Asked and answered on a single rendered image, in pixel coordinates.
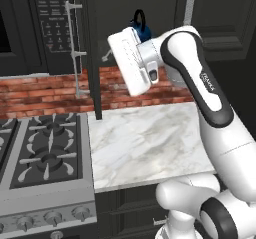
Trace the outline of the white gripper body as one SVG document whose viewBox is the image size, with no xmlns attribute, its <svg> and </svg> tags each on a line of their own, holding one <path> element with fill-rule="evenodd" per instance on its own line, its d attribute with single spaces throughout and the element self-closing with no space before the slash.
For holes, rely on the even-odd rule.
<svg viewBox="0 0 256 239">
<path fill-rule="evenodd" d="M 108 43 L 121 71 L 129 94 L 139 96 L 151 86 L 137 46 L 141 43 L 136 30 L 127 27 L 108 37 Z"/>
</svg>

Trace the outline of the dark open cabinet door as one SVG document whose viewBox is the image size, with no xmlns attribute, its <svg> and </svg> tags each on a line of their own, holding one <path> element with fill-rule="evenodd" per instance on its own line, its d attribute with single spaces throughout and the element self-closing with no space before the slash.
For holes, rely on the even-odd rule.
<svg viewBox="0 0 256 239">
<path fill-rule="evenodd" d="M 81 24 L 82 32 L 80 36 L 83 40 L 83 51 L 86 55 L 86 69 L 88 72 L 88 83 L 90 96 L 94 104 L 95 118 L 102 119 L 101 93 L 100 93 L 100 76 L 98 67 L 98 37 L 96 23 L 95 0 L 78 0 L 81 8 Z"/>
</svg>

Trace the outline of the dark base cabinet drawer front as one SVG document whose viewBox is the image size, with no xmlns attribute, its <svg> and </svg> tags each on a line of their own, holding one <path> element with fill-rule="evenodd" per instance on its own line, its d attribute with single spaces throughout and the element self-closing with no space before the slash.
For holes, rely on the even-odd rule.
<svg viewBox="0 0 256 239">
<path fill-rule="evenodd" d="M 168 212 L 155 198 L 156 185 L 101 192 L 95 195 L 99 239 L 155 239 Z"/>
</svg>

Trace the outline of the black microwave oven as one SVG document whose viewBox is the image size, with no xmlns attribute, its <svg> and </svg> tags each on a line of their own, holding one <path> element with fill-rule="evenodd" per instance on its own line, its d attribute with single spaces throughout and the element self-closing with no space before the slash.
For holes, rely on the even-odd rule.
<svg viewBox="0 0 256 239">
<path fill-rule="evenodd" d="M 74 73 L 66 1 L 74 0 L 0 0 L 0 78 Z"/>
</svg>

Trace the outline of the dark closed cabinet door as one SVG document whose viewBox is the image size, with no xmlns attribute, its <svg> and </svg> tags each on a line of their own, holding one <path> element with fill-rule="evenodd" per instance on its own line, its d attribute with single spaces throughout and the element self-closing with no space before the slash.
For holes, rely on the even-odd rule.
<svg viewBox="0 0 256 239">
<path fill-rule="evenodd" d="M 177 0 L 182 26 L 186 0 Z M 191 25 L 203 39 L 207 61 L 245 59 L 256 27 L 256 0 L 195 0 Z"/>
</svg>

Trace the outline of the dark wall cabinet body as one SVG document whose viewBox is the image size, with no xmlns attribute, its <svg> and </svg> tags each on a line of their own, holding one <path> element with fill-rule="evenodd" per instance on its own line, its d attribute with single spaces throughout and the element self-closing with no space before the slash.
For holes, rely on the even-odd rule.
<svg viewBox="0 0 256 239">
<path fill-rule="evenodd" d="M 146 25 L 152 36 L 159 36 L 174 27 L 176 0 L 95 0 L 97 15 L 98 64 L 100 67 L 115 66 L 107 37 L 130 25 L 137 9 L 142 9 Z"/>
</svg>

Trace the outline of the grey gas hob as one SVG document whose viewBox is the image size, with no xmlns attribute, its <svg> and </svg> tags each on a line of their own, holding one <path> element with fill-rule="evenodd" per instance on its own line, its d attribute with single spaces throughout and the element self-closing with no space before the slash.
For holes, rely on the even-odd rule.
<svg viewBox="0 0 256 239">
<path fill-rule="evenodd" d="M 73 216 L 84 206 L 90 216 Z M 56 211 L 62 222 L 44 216 Z M 26 232 L 17 220 L 32 217 Z M 0 119 L 0 239 L 97 239 L 88 117 L 85 113 Z"/>
</svg>

